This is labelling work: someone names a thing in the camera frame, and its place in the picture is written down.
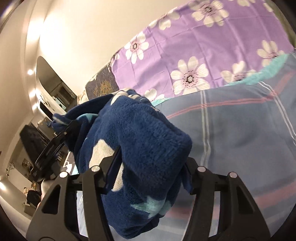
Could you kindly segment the purple floral pillow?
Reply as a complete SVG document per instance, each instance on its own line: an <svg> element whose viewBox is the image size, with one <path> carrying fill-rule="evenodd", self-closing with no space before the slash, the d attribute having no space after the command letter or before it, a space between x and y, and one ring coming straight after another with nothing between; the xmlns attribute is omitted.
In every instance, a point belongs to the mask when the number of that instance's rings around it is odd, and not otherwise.
<svg viewBox="0 0 296 241"><path fill-rule="evenodd" d="M134 36L111 69L119 88L158 101L242 80L294 47L272 1L191 1Z"/></svg>

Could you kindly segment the dark tree-print pillow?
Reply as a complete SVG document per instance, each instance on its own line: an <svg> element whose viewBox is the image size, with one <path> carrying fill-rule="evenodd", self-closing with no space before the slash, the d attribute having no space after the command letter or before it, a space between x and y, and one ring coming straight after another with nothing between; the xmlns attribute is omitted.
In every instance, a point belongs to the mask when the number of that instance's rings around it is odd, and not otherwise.
<svg viewBox="0 0 296 241"><path fill-rule="evenodd" d="M87 82L85 90L89 100L119 90L110 63L104 66L89 82Z"/></svg>

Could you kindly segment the blue-grey striped bed sheet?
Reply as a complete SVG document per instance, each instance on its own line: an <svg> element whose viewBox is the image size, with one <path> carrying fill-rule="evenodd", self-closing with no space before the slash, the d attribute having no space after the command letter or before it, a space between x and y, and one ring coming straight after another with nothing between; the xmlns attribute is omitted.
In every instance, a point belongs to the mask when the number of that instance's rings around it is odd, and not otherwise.
<svg viewBox="0 0 296 241"><path fill-rule="evenodd" d="M191 138L190 155L199 165L238 173L275 234L295 206L295 53L245 80L155 108ZM180 187L158 225L134 239L179 240L191 202Z"/></svg>

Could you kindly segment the navy star fleece garment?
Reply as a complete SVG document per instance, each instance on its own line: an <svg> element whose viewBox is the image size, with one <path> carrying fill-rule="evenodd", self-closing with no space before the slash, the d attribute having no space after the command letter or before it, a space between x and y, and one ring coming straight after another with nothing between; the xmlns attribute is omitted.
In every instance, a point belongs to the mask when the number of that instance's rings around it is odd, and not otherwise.
<svg viewBox="0 0 296 241"><path fill-rule="evenodd" d="M120 90L54 114L55 132L70 122L79 132L66 141L79 173L122 151L122 163L111 191L102 196L110 226L123 238L155 228L175 203L181 169L192 148L191 138L171 124L144 96Z"/></svg>

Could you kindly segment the dark desk with clutter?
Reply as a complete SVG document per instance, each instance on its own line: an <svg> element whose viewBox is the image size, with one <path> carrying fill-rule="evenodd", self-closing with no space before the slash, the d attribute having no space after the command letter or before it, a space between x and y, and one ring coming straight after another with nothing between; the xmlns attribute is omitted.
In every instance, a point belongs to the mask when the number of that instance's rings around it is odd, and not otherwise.
<svg viewBox="0 0 296 241"><path fill-rule="evenodd" d="M25 151L27 152L34 167L34 164L37 158L40 156L41 152L46 148L46 146L49 144L51 140L46 138L33 125L24 126L20 132L20 137L21 137L22 144L25 148ZM60 154L58 155L58 160L61 168L63 167L63 164L66 160L67 155L68 155L68 149L66 146L64 146Z"/></svg>

